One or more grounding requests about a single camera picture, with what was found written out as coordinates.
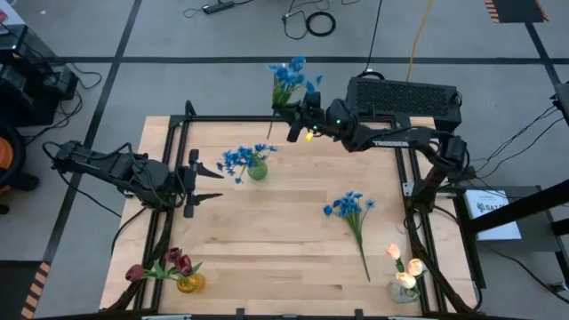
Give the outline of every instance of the black floor stripe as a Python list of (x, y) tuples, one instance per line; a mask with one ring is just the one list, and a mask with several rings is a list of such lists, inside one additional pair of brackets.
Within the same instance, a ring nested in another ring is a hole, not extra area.
[[(85, 135), (84, 145), (86, 148), (92, 147), (92, 144), (95, 141), (95, 135), (97, 134), (100, 120), (103, 116), (103, 112), (105, 111), (105, 107), (107, 106), (108, 96), (110, 95), (113, 84), (115, 83), (116, 73), (120, 67), (120, 61), (124, 55), (128, 39), (131, 36), (132, 28), (134, 27), (136, 16), (139, 13), (141, 2), (142, 0), (134, 0), (134, 3), (132, 4), (131, 13), (129, 14), (128, 21), (126, 21), (126, 26), (124, 27), (123, 35), (121, 36), (121, 41), (118, 44), (118, 48), (116, 48), (115, 57), (112, 61), (113, 64), (111, 65), (108, 72), (107, 79), (103, 85), (102, 92), (100, 93), (99, 102), (97, 103), (97, 107), (91, 120), (91, 124), (89, 125), (89, 129)], [(71, 177), (70, 184), (77, 188), (81, 182), (81, 176), (81, 174), (74, 174)], [(63, 230), (67, 224), (69, 213), (71, 212), (71, 207), (75, 201), (75, 196), (76, 191), (73, 188), (68, 188), (67, 192), (65, 193), (65, 197), (63, 198), (63, 203), (61, 204), (57, 220), (55, 221), (52, 235), (50, 236), (50, 240), (48, 241), (47, 247), (45, 248), (45, 262), (51, 264), (55, 258), (55, 253), (57, 252), (57, 248), (60, 245), (61, 236), (63, 236)]]
[[(123, 57), (120, 63), (156, 63), (156, 64), (217, 64), (217, 63), (279, 63), (287, 62), (291, 57)], [(111, 63), (114, 57), (58, 57), (57, 62), (75, 63)], [(569, 64), (569, 58), (549, 59), (552, 64)], [(366, 63), (367, 57), (307, 57), (311, 63)], [(372, 63), (408, 64), (409, 57), (374, 57)], [(427, 58), (417, 57), (414, 64), (437, 65), (531, 65), (543, 64), (542, 58)]]
[(549, 79), (551, 79), (551, 83), (553, 83), (553, 85), (560, 84), (561, 82), (559, 81), (559, 76), (557, 75), (557, 72), (553, 67), (553, 62), (549, 58), (548, 53), (545, 50), (543, 43), (541, 42), (540, 36), (537, 34), (537, 30), (535, 30), (535, 27), (530, 22), (525, 23), (525, 28), (527, 28), (527, 32), (530, 34), (530, 37), (532, 38), (533, 45), (535, 45), (535, 49), (540, 54), (541, 61), (543, 62), (543, 65), (545, 66), (545, 69), (548, 72)]

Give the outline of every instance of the glass vase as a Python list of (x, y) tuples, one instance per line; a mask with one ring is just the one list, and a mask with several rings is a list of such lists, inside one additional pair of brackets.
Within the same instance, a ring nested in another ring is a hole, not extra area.
[(202, 274), (194, 274), (191, 276), (181, 276), (177, 281), (178, 290), (183, 293), (198, 293), (205, 286), (205, 276)]
[(257, 160), (251, 167), (247, 168), (247, 173), (253, 180), (265, 179), (265, 177), (267, 177), (267, 171), (267, 164), (264, 160)]
[(388, 283), (389, 298), (396, 304), (412, 303), (419, 300), (419, 294), (413, 290), (405, 289), (397, 280)]

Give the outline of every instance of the gray floor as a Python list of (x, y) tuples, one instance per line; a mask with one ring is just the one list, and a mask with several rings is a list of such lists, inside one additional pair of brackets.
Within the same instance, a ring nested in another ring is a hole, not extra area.
[[(564, 0), (541, 2), (551, 19), (550, 23), (536, 25), (543, 44), (551, 57), (569, 58), (569, 25), (565, 19), (569, 4)], [(61, 56), (112, 57), (132, 3), (133, 0), (19, 0), (15, 9)], [(332, 0), (330, 12), (338, 20), (336, 31), (328, 37), (307, 36), (299, 42), (283, 34), (280, 17), (286, 12), (288, 1), (257, 0), (212, 16), (181, 16), (184, 9), (205, 3), (143, 0), (124, 55), (364, 57), (369, 50), (378, 1), (341, 6), (340, 1)], [(385, 0), (373, 56), (408, 56), (426, 7), (427, 1)], [(314, 5), (308, 4), (305, 10), (313, 12)], [(301, 31), (298, 21), (289, 22), (291, 34)], [(492, 23), (482, 0), (436, 1), (417, 56), (539, 58), (525, 26)], [(103, 63), (78, 66), (99, 71), (104, 79), (110, 68)], [(320, 90), (326, 104), (345, 96), (349, 77), (362, 67), (356, 63), (313, 63), (308, 70), (311, 76), (324, 75)], [(387, 78), (405, 79), (404, 64), (371, 67)], [(556, 66), (556, 70), (562, 81), (569, 80), (569, 66)], [(88, 76), (84, 80), (94, 81)], [(473, 158), (488, 156), (502, 141), (529, 124), (550, 106), (549, 97), (553, 94), (542, 65), (416, 64), (412, 81), (451, 84), (460, 89), (465, 102), (464, 121), (458, 133), (469, 143)], [(271, 75), (266, 64), (261, 63), (123, 63), (108, 96), (93, 148), (110, 150), (126, 140), (137, 145), (146, 116), (179, 114), (188, 99), (200, 115), (267, 115), (270, 86)], [(49, 163), (39, 146), (45, 140), (84, 139), (101, 89), (102, 84), (88, 92), (81, 91), (84, 110), (73, 118), (71, 125), (46, 134), (28, 149), (27, 169), (40, 176), (42, 185), (33, 194), (12, 193), (3, 199), (11, 204), (12, 214), (0, 217), (0, 260), (42, 259), (66, 186), (54, 172), (46, 170)], [(504, 154), (525, 147), (558, 117), (537, 123)], [(566, 179), (568, 133), (566, 125), (556, 125), (538, 144), (505, 163), (487, 182), (547, 187)], [(124, 200), (112, 187), (84, 177), (80, 188), (111, 208), (122, 209)], [(557, 219), (569, 216), (567, 208), (553, 213)], [(93, 312), (98, 308), (110, 243), (117, 227), (116, 217), (77, 196), (37, 316)], [(509, 253), (526, 262), (546, 282), (561, 280), (552, 254)], [(567, 306), (545, 292), (518, 266), (486, 250), (481, 250), (480, 255), (488, 284), (482, 310), (496, 316), (564, 318)]]

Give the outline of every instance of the red flower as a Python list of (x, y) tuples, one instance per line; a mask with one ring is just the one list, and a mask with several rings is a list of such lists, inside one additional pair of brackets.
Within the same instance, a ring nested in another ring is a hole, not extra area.
[(187, 254), (179, 257), (176, 262), (176, 268), (180, 271), (184, 276), (189, 276), (192, 274), (192, 261), (189, 259)]
[(176, 260), (181, 256), (181, 249), (176, 247), (176, 248), (171, 248), (170, 250), (168, 250), (168, 252), (166, 253), (166, 261), (171, 262), (171, 263), (176, 263)]
[(142, 279), (144, 276), (144, 268), (141, 265), (134, 265), (128, 271), (126, 271), (126, 275), (124, 278), (128, 281), (135, 282)]

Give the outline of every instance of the white flower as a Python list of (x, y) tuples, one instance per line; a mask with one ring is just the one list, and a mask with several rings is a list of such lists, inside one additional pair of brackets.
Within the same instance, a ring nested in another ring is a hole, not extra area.
[(407, 264), (407, 272), (411, 274), (411, 276), (418, 276), (423, 272), (423, 263), (420, 259), (412, 259)]
[(401, 257), (401, 251), (399, 251), (399, 247), (397, 244), (390, 244), (386, 250), (387, 254), (391, 259), (397, 260)]
[(407, 272), (397, 272), (395, 278), (405, 289), (412, 289), (417, 284), (415, 277)]

